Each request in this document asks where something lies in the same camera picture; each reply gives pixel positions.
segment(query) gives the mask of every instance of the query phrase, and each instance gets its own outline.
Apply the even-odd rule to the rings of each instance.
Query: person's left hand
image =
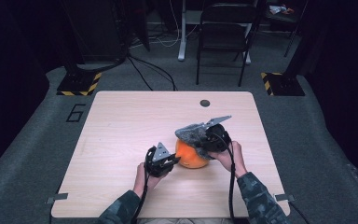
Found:
[[[147,190],[152,190],[158,184],[158,182],[164,178],[166,175],[160,177],[150,176],[149,180],[147,181]],[[144,194],[144,185],[145,185],[145,163],[141,162],[138,165],[138,170],[136,172],[135,183],[133,185],[133,191],[142,198]]]

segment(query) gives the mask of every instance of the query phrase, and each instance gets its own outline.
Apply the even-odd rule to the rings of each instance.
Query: stand base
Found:
[[[270,96],[305,96],[297,79],[284,79],[282,73],[262,73],[267,94]]]
[[[88,71],[67,73],[57,88],[57,95],[92,95],[101,75],[99,72]]]

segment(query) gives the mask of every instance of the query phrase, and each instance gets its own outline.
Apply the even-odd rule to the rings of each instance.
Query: orange ball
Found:
[[[203,159],[197,154],[195,148],[180,139],[176,141],[175,157],[181,158],[179,164],[191,169],[201,168],[209,163],[208,160]]]

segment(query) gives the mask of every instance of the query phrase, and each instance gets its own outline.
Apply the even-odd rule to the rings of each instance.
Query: sleeve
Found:
[[[266,186],[253,173],[248,172],[239,177],[237,183],[252,224],[290,224],[286,214],[269,194]]]
[[[98,218],[98,224],[125,224],[131,222],[141,199],[132,190],[116,199]]]

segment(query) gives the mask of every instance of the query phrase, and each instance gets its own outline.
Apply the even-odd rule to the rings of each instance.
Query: table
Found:
[[[200,105],[208,100],[210,105]],[[189,124],[231,115],[222,125],[242,144],[243,157],[271,194],[283,194],[255,100],[244,91],[100,91],[96,94],[59,193],[54,217],[98,217],[132,189],[137,165],[161,142],[175,151],[174,131]],[[219,161],[199,169],[176,164],[147,193],[140,218],[229,217],[229,172]],[[247,217],[237,184],[234,214]],[[286,215],[290,208],[279,202]]]
[[[180,47],[179,47],[179,54],[178,54],[178,60],[180,62],[185,60],[186,55],[186,25],[187,24],[200,24],[200,16],[201,11],[196,10],[187,10],[186,9],[186,0],[182,0],[182,36],[180,41]],[[251,25],[244,24],[243,26],[246,26],[245,33],[248,34],[251,30]],[[251,63],[251,57],[250,54],[246,57],[246,64]]]

